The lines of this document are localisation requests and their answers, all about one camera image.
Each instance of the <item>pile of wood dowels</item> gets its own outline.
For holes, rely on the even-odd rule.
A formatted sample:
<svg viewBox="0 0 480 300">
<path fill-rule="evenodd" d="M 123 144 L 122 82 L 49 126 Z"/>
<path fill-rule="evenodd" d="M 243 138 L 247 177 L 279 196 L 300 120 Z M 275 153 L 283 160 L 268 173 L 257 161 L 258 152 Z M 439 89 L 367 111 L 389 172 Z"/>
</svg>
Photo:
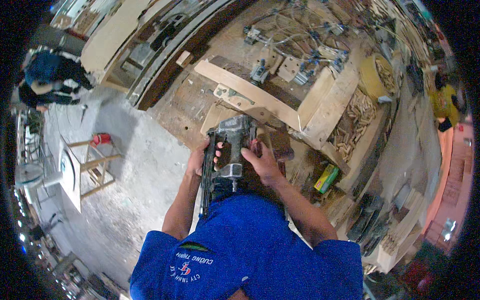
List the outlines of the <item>pile of wood dowels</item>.
<svg viewBox="0 0 480 300">
<path fill-rule="evenodd" d="M 353 149 L 367 131 L 368 125 L 375 119 L 377 107 L 369 97 L 357 89 L 348 105 L 347 114 L 352 119 L 354 130 L 352 132 L 350 129 L 345 130 L 340 125 L 337 126 L 333 142 L 345 162 L 350 161 Z"/>
</svg>

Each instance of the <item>wood scrap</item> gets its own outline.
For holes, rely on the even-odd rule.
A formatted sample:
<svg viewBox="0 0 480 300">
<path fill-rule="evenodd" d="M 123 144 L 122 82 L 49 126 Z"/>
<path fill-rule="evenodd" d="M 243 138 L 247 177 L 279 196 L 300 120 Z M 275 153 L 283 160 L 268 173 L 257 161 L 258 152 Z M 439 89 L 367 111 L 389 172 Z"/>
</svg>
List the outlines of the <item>wood scrap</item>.
<svg viewBox="0 0 480 300">
<path fill-rule="evenodd" d="M 398 251 L 399 246 L 402 245 L 405 239 L 412 232 L 415 224 L 420 218 L 420 215 L 427 209 L 428 206 L 428 201 L 425 200 L 423 195 L 415 189 L 412 189 L 408 195 L 406 204 L 408 205 L 409 203 L 411 203 L 410 211 L 400 221 L 400 223 L 398 223 L 398 225 L 389 228 L 387 235 L 385 235 L 384 239 L 382 240 L 383 250 L 390 255 L 393 255 Z"/>
</svg>

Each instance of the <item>person in dark jacket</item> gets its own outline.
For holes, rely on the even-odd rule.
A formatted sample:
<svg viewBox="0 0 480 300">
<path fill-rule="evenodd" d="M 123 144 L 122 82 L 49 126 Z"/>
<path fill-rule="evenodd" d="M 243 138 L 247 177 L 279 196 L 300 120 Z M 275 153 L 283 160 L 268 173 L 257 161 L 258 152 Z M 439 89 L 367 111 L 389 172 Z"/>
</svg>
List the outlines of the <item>person in dark jacket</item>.
<svg viewBox="0 0 480 300">
<path fill-rule="evenodd" d="M 28 107 L 41 112 L 48 110 L 46 104 L 57 103 L 62 105 L 77 104 L 79 100 L 72 100 L 70 96 L 59 95 L 56 92 L 70 94 L 73 90 L 70 87 L 62 85 L 58 91 L 50 91 L 45 94 L 37 95 L 27 83 L 21 82 L 18 86 L 18 96 L 20 101 Z"/>
<path fill-rule="evenodd" d="M 93 89 L 81 64 L 47 50 L 34 54 L 24 72 L 25 82 L 37 95 L 51 91 L 55 84 L 59 85 L 68 79 L 87 90 Z"/>
</svg>

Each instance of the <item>wooden block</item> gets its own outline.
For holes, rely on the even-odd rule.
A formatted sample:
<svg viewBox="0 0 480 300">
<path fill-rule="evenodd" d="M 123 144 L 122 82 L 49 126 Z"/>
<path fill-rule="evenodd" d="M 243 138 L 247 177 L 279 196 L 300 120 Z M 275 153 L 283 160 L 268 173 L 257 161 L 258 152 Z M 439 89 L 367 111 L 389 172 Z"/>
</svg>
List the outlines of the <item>wooden block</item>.
<svg viewBox="0 0 480 300">
<path fill-rule="evenodd" d="M 318 79 L 315 81 L 297 110 L 302 127 L 308 124 L 321 102 L 325 101 L 325 97 L 332 88 L 334 82 L 335 80 L 330 69 L 323 68 Z"/>
<path fill-rule="evenodd" d="M 272 115 L 294 130 L 300 131 L 298 113 L 261 88 L 205 60 L 201 60 L 196 65 L 195 71 L 217 83 L 230 87 L 270 111 Z"/>
<path fill-rule="evenodd" d="M 288 56 L 278 69 L 278 76 L 283 80 L 290 82 L 300 71 L 301 60 Z"/>
<path fill-rule="evenodd" d="M 188 51 L 184 51 L 179 59 L 177 60 L 177 65 L 181 66 L 182 68 L 185 68 L 186 66 L 188 66 L 188 64 L 193 60 L 193 55 L 188 52 Z"/>
<path fill-rule="evenodd" d="M 272 118 L 272 113 L 266 110 L 264 107 L 258 105 L 257 103 L 248 100 L 242 95 L 236 93 L 232 89 L 223 84 L 219 84 L 215 91 L 214 95 L 225 102 L 229 103 L 236 109 L 239 109 L 246 114 L 251 115 L 255 119 L 259 120 L 262 123 L 268 122 Z"/>
<path fill-rule="evenodd" d="M 221 121 L 238 116 L 240 114 L 241 113 L 238 111 L 228 109 L 221 105 L 212 104 L 210 110 L 205 117 L 202 128 L 200 129 L 200 133 L 206 135 L 207 131 L 210 128 L 216 127 L 218 124 L 220 124 Z"/>
</svg>

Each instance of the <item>wooden plank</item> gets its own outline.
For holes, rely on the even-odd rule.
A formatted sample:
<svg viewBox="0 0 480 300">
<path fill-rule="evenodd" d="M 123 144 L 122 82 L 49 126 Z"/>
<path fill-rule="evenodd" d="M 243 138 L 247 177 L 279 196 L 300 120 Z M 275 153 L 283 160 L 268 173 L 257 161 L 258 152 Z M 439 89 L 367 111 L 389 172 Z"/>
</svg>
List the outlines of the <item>wooden plank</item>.
<svg viewBox="0 0 480 300">
<path fill-rule="evenodd" d="M 272 113 L 270 111 L 266 110 L 264 107 L 255 102 L 252 104 L 252 101 L 243 97 L 239 93 L 230 96 L 230 90 L 231 89 L 229 87 L 219 84 L 214 91 L 214 96 L 224 100 L 234 108 L 251 115 L 262 123 L 266 123 L 271 120 Z"/>
<path fill-rule="evenodd" d="M 350 167 L 347 163 L 343 160 L 342 156 L 339 152 L 335 149 L 332 143 L 327 142 L 323 145 L 320 152 L 327 156 L 327 158 L 333 162 L 344 174 L 350 173 Z"/>
<path fill-rule="evenodd" d="M 319 15 L 326 22 L 338 24 L 340 21 L 332 14 L 325 3 L 317 0 L 308 0 L 307 7 Z"/>
<path fill-rule="evenodd" d="M 370 156 L 370 152 L 376 148 L 378 138 L 383 132 L 387 115 L 388 113 L 386 113 L 385 109 L 380 107 L 377 112 L 377 117 L 367 127 L 365 134 L 353 150 L 352 157 L 348 162 L 351 172 L 347 173 L 347 175 L 336 184 L 339 189 L 348 192 L 352 188 L 360 175 L 360 171 L 363 168 L 366 159 Z"/>
<path fill-rule="evenodd" d="M 240 114 L 240 112 L 228 109 L 225 106 L 213 104 L 205 117 L 200 133 L 205 136 L 210 128 L 216 127 L 221 121 Z"/>
<path fill-rule="evenodd" d="M 201 60 L 197 64 L 195 71 L 215 82 L 234 89 L 248 99 L 266 108 L 275 117 L 283 121 L 288 126 L 300 131 L 298 113 L 261 88 L 205 60 Z"/>
<path fill-rule="evenodd" d="M 334 82 L 335 79 L 333 78 L 330 69 L 323 68 L 317 80 L 297 110 L 300 116 L 300 123 L 302 127 L 306 126 L 312 119 L 312 116 L 317 111 L 320 103 L 325 100 L 325 97 L 332 88 Z"/>
<path fill-rule="evenodd" d="M 86 43 L 80 60 L 88 72 L 103 72 L 117 50 L 136 29 L 148 0 L 125 0 L 118 11 Z"/>
<path fill-rule="evenodd" d="M 336 4 L 334 1 L 329 1 L 327 2 L 327 7 L 330 9 L 330 11 L 333 13 L 335 17 L 337 17 L 344 25 L 347 25 L 350 23 L 352 18 L 348 13 L 346 13 L 338 4 Z"/>
<path fill-rule="evenodd" d="M 304 140 L 314 149 L 320 150 L 336 127 L 357 89 L 359 75 L 357 66 L 349 61 L 345 69 L 322 101 L 317 111 L 303 130 Z"/>
</svg>

